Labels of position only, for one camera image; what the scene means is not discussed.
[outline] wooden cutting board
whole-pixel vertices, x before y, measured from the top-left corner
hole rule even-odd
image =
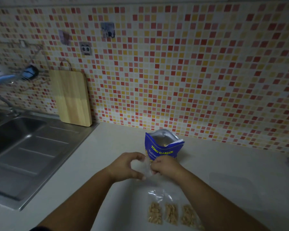
[[[62,122],[91,126],[86,77],[81,72],[50,70],[52,92]]]

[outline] blue snack bag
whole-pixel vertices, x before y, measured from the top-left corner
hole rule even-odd
[[[166,129],[146,133],[144,139],[145,151],[150,161],[154,161],[161,155],[169,155],[177,158],[178,152],[183,147],[184,141]]]

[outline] person's right arm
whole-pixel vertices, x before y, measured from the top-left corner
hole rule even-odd
[[[151,169],[173,179],[182,189],[207,231],[269,231],[259,221],[230,202],[174,158],[160,156]]]

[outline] person's left arm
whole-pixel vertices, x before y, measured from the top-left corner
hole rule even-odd
[[[125,152],[113,163],[93,175],[65,202],[50,213],[39,226],[51,231],[91,230],[96,215],[113,183],[129,178],[144,180],[142,173],[131,169],[131,161],[143,161],[139,152]]]

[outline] mosaic tile wall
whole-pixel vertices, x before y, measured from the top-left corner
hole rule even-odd
[[[115,38],[101,37],[104,21]],[[43,44],[51,69],[66,58],[86,74],[99,121],[289,153],[289,2],[0,9],[0,41],[19,39]],[[31,53],[0,45],[0,63],[19,67]],[[46,61],[35,63],[44,76],[0,94],[56,113]]]

